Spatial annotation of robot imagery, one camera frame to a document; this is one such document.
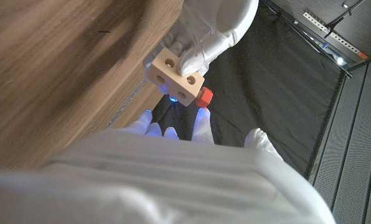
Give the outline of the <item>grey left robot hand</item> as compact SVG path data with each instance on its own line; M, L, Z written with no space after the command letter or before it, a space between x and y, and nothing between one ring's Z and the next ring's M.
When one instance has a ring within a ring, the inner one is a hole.
M209 65L250 28L259 0L184 0L178 20L143 61L149 68L163 49L180 58L178 72L204 76Z

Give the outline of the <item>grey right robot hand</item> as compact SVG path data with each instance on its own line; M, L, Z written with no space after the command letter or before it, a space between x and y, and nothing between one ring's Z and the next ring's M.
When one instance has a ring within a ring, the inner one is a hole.
M192 139L145 111L27 172L0 171L0 223L334 223L317 190L252 129L214 143L200 109Z

